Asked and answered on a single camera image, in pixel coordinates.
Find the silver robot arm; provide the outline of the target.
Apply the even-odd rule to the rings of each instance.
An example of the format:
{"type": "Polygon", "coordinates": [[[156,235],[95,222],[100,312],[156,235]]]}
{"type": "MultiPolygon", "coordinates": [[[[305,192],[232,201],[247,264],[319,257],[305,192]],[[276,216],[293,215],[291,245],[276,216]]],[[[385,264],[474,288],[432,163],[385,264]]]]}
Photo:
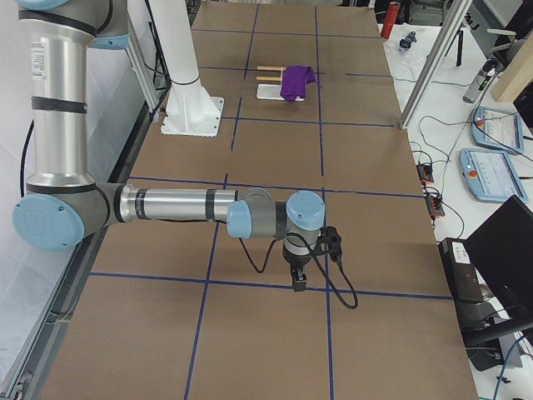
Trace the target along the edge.
{"type": "Polygon", "coordinates": [[[21,1],[18,17],[31,38],[36,169],[15,206],[17,233],[34,247],[62,250],[114,223],[161,220],[224,223],[230,236],[282,242],[295,291],[305,266],[327,251],[325,204],[296,192],[285,202],[261,188],[137,188],[97,182],[87,169],[87,51],[125,49],[124,1],[21,1]]]}

